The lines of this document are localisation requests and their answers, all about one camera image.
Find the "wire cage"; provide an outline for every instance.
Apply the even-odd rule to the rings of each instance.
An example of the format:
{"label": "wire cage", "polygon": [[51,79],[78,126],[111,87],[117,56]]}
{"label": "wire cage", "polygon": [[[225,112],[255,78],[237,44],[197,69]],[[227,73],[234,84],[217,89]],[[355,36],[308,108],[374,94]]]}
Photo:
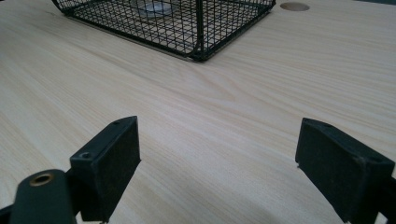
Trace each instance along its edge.
{"label": "wire cage", "polygon": [[205,61],[276,0],[52,0],[69,18],[173,55]]}

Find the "black wire mesh cage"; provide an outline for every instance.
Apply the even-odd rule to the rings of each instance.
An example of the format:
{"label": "black wire mesh cage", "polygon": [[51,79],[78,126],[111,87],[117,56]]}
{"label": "black wire mesh cage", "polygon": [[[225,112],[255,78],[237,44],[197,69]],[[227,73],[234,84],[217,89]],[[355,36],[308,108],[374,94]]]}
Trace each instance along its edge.
{"label": "black wire mesh cage", "polygon": [[176,56],[205,61],[276,0],[52,0],[62,13]]}

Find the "wooden table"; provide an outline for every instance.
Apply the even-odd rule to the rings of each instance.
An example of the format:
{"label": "wooden table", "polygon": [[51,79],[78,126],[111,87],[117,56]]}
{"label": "wooden table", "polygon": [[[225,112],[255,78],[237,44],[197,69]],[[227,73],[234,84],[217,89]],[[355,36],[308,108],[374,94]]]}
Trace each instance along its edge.
{"label": "wooden table", "polygon": [[300,124],[329,122],[396,161],[396,6],[282,2],[206,63],[71,21],[50,0],[1,2],[0,207],[137,115],[142,162],[112,223],[342,223],[297,169]]}

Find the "light wood grain surface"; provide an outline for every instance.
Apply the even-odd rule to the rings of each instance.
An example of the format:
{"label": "light wood grain surface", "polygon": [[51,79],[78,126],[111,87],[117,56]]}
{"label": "light wood grain surface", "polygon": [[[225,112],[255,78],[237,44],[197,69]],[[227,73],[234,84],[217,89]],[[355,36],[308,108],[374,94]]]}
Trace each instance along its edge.
{"label": "light wood grain surface", "polygon": [[142,162],[111,223],[342,223],[297,169],[301,119],[396,161],[396,6],[283,2],[206,63],[71,21],[50,0],[0,2],[0,207],[136,115]]}

